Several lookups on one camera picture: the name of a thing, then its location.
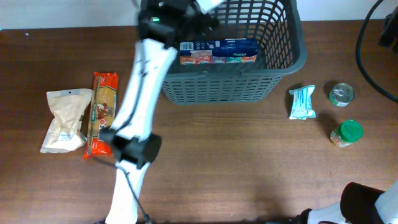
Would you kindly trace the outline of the blue Kleenex tissue pack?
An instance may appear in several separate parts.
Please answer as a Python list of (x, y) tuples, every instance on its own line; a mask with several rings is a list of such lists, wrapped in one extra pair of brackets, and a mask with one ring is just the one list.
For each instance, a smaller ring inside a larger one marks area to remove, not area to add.
[(181, 42), (180, 64), (254, 63), (258, 49), (257, 40), (247, 38)]

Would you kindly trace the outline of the silver tin can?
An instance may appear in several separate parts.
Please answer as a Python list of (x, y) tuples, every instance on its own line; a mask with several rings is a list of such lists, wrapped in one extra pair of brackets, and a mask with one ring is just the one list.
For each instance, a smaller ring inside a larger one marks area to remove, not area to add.
[(354, 89), (347, 83), (337, 83), (329, 92), (330, 102), (339, 107), (347, 106), (354, 99)]

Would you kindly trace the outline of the green lid glass jar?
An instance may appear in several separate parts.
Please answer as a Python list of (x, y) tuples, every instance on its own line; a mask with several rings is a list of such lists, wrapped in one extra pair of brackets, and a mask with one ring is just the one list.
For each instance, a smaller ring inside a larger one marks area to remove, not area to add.
[(330, 141), (338, 147), (346, 147), (359, 141), (363, 136), (362, 125), (351, 119), (342, 122), (330, 133)]

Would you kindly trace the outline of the orange spaghetti packet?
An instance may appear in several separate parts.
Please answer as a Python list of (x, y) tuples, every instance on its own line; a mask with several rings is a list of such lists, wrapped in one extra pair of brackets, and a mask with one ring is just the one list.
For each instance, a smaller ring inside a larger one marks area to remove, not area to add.
[(84, 159), (111, 155), (111, 148), (99, 139), (99, 131), (109, 127), (116, 116), (118, 80), (116, 73), (94, 73)]

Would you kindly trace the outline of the light teal wipes packet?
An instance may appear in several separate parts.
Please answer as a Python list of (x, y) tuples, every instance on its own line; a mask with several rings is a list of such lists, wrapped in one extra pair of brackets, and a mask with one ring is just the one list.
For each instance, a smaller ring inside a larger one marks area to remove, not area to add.
[(290, 90), (293, 96), (292, 109), (289, 119), (315, 118), (316, 113), (312, 108), (311, 95), (315, 90), (314, 85), (304, 86), (298, 89)]

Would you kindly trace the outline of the beige powder pouch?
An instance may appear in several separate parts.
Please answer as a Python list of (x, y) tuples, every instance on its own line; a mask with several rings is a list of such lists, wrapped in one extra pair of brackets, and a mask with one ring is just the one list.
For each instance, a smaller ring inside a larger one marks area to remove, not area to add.
[(72, 152), (86, 143), (87, 138), (80, 129), (92, 93), (93, 90), (87, 88), (46, 92), (53, 120), (40, 148), (41, 153)]

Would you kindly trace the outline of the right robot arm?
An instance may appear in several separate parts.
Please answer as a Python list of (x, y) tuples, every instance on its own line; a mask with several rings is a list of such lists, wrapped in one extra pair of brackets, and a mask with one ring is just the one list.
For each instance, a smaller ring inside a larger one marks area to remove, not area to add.
[[(397, 96), (390, 94), (375, 83), (368, 75), (361, 61), (361, 44), (366, 26), (373, 12), (382, 2), (383, 0), (376, 1), (365, 17), (356, 43), (356, 63), (365, 80), (377, 92), (397, 103)], [(391, 47), (394, 53), (397, 54), (397, 7), (391, 14), (386, 16), (378, 45)], [(345, 101), (338, 100), (335, 93), (343, 89), (338, 87), (341, 85), (349, 90), (347, 84), (338, 83), (329, 93), (329, 100), (336, 106), (346, 106), (354, 97), (352, 89), (350, 91), (344, 90), (341, 93), (346, 98)], [(293, 109), (311, 109), (309, 104), (309, 90), (312, 87), (314, 86), (305, 86), (289, 91), (294, 96), (291, 115), (295, 112)], [(305, 103), (296, 103), (299, 97), (303, 98)], [(331, 131), (330, 141), (338, 147), (346, 147), (360, 140), (362, 136), (362, 126), (357, 121), (351, 119), (342, 122)], [(344, 188), (341, 200), (338, 203), (323, 209), (308, 208), (285, 223), (397, 223), (397, 181), (387, 191), (351, 182)]]

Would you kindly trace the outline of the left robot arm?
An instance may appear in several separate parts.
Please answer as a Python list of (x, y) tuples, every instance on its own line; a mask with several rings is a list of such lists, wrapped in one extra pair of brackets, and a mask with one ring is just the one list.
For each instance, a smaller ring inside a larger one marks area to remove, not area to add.
[(113, 199), (104, 223), (145, 223), (149, 215), (139, 201), (144, 176), (157, 157), (162, 138), (152, 133), (152, 119), (165, 76), (179, 43), (191, 35), (205, 36), (218, 20), (210, 11), (221, 1), (142, 1), (138, 13), (139, 40), (121, 107), (99, 138), (111, 147), (116, 162)]

